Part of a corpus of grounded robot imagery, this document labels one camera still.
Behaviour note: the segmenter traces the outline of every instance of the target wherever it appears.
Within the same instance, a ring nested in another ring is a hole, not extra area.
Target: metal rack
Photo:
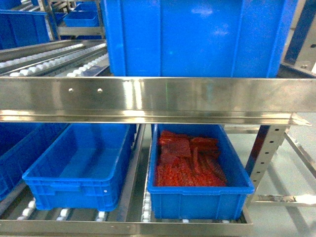
[[[65,40],[0,52],[4,60],[82,44],[85,48],[103,40]],[[65,77],[66,72],[97,58],[66,61],[42,77],[0,78],[0,121],[126,122],[139,123],[137,138],[118,208],[109,213],[91,209],[38,211],[28,220],[17,220],[33,197],[21,184],[0,203],[0,235],[7,236],[100,236],[100,235],[207,235],[241,236],[252,231],[249,204],[316,206],[315,197],[249,197],[237,221],[156,220],[147,202],[146,174],[149,151],[142,147],[145,123],[260,124],[260,127],[225,126],[228,133],[257,134],[246,165],[255,187],[284,138],[316,177],[316,165],[288,135],[291,125],[310,125],[296,112],[316,111],[315,75],[282,64],[277,79],[146,78],[111,77],[108,63],[91,67],[84,77]],[[51,60],[39,58],[32,65]],[[11,66],[10,73],[30,65]]]
[[[51,32],[53,32],[53,29],[57,29],[57,36],[56,39],[60,40],[60,36],[101,36],[102,39],[105,38],[105,31],[104,31],[104,24],[103,24],[103,18],[101,13],[101,0],[82,0],[82,1],[94,1],[97,6],[97,14],[98,14],[98,20],[99,20],[99,27],[67,27],[64,22],[62,22],[60,25],[57,25],[56,19],[53,13],[53,8],[58,9],[61,7],[67,7],[67,10],[70,10],[70,2],[76,2],[79,0],[54,0],[53,2],[56,2],[55,5],[52,5],[52,0],[47,0],[47,4],[45,3],[45,0],[39,0],[39,6],[41,11],[47,12],[49,18],[51,20],[48,21],[48,28],[51,29]]]

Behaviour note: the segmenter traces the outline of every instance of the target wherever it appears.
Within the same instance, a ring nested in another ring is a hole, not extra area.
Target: plastic tote
[[[0,10],[0,49],[49,42],[45,12]]]
[[[155,167],[159,157],[158,138],[163,130],[219,140],[219,163],[228,180],[227,187],[156,187]],[[158,219],[238,219],[247,195],[254,186],[222,126],[159,124],[154,126],[148,191]]]
[[[116,208],[135,126],[72,124],[24,173],[39,210]]]
[[[0,0],[0,9],[8,10],[21,5],[20,0]]]
[[[66,123],[0,123],[0,200],[66,128]]]
[[[298,0],[105,0],[115,76],[277,75]]]
[[[96,27],[99,26],[96,11],[72,11],[64,18],[68,27]]]

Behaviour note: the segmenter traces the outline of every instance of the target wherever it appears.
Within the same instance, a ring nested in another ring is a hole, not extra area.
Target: white roller
[[[149,219],[149,212],[148,211],[144,211],[144,219]]]
[[[36,66],[40,71],[44,70],[44,66],[42,64],[39,64]]]
[[[35,207],[36,207],[35,201],[34,200],[30,201],[28,207],[30,209],[35,209]]]
[[[19,77],[20,73],[19,72],[15,72],[15,73],[11,73],[10,77]]]
[[[105,211],[99,211],[98,217],[99,218],[104,218],[105,217]]]
[[[150,204],[149,203],[146,203],[144,205],[144,211],[149,211],[150,210]]]
[[[74,74],[74,73],[68,73],[68,74],[67,74],[67,76],[68,76],[68,77],[71,77],[71,78],[74,78],[74,77],[76,77],[76,76],[77,76],[77,74]]]
[[[64,208],[60,211],[60,216],[62,217],[67,217],[68,214],[69,214],[69,209]]]
[[[17,220],[19,220],[19,221],[24,221],[26,218],[25,218],[25,216],[19,216],[18,218],[17,218]]]
[[[22,212],[22,216],[27,216],[29,217],[31,215],[31,213],[33,212],[33,209],[31,208],[25,208]]]
[[[82,71],[82,72],[84,72],[84,71],[87,70],[87,68],[85,68],[85,67],[79,67],[78,69],[79,69],[80,71]]]
[[[36,73],[39,71],[39,69],[37,67],[30,67],[29,71],[32,72],[32,74]]]
[[[24,75],[24,76],[27,76],[28,74],[30,73],[30,71],[28,69],[22,69],[20,71],[20,74]]]
[[[8,66],[14,65],[14,62],[13,62],[13,60],[9,60],[9,61],[6,61],[5,64],[8,67]]]
[[[42,66],[43,66],[43,70],[45,70],[45,69],[47,69],[47,68],[48,68],[48,65],[47,65],[47,64],[45,64],[45,63],[43,63],[43,64],[42,64]]]
[[[77,74],[77,75],[81,75],[81,74],[82,74],[82,71],[76,69],[76,70],[73,71],[73,73],[74,73],[74,74]]]

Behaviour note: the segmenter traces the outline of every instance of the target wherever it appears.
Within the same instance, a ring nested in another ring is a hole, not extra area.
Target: storage shelf
[[[0,235],[38,235],[76,236],[76,235],[191,235],[203,236],[235,236],[252,232],[253,224],[246,208],[236,221],[192,220],[183,223],[182,220],[155,219],[152,214],[150,222],[141,222],[143,208],[143,193],[147,190],[147,172],[137,172],[138,167],[148,166],[148,149],[144,149],[142,141],[145,126],[138,129],[133,148],[126,182],[122,190],[118,208],[106,213],[106,220],[95,221],[98,216],[94,209],[71,209],[70,215],[64,221],[54,221],[59,216],[61,208],[51,211],[34,210],[28,220],[16,220],[33,199],[32,193],[24,183],[20,184],[4,201],[0,203]]]
[[[100,27],[58,27],[61,36],[100,36],[102,30]]]

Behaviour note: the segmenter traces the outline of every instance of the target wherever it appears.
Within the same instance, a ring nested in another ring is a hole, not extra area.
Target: blue plastic crate
[[[23,175],[37,209],[115,209],[133,140],[129,124],[70,125]]]
[[[64,18],[68,27],[96,27],[99,26],[96,11],[72,11]]]
[[[0,9],[8,10],[21,5],[20,0],[0,0]]]
[[[55,12],[54,15],[55,15],[56,24],[58,25],[59,23],[63,21],[64,17],[67,14],[63,12]]]
[[[49,42],[45,12],[0,10],[0,49]]]
[[[277,75],[297,0],[106,0],[115,76]]]
[[[228,180],[227,187],[156,187],[155,167],[159,157],[158,138],[163,130],[219,140],[219,163]],[[154,126],[150,154],[148,191],[158,219],[222,219],[240,217],[254,186],[243,168],[225,131],[219,125],[159,124]]]
[[[65,123],[0,123],[0,200],[66,128]]]
[[[98,11],[96,4],[78,4],[74,11]]]

